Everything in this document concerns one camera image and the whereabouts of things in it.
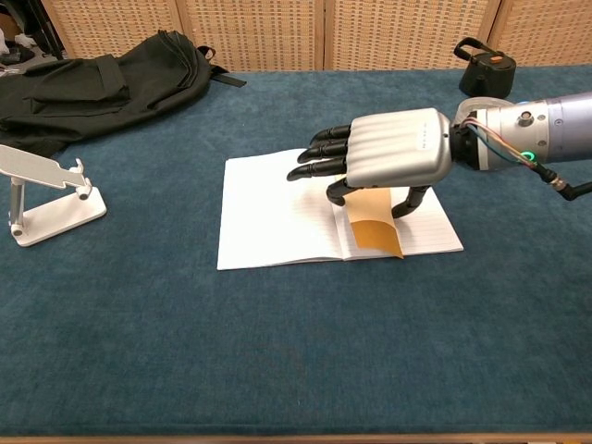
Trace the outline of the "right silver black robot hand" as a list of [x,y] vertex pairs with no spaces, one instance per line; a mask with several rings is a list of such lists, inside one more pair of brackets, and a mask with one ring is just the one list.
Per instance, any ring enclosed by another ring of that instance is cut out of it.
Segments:
[[338,206],[358,190],[406,187],[393,218],[414,212],[452,167],[450,121],[433,107],[373,114],[318,131],[297,158],[288,181],[341,175],[327,187]]

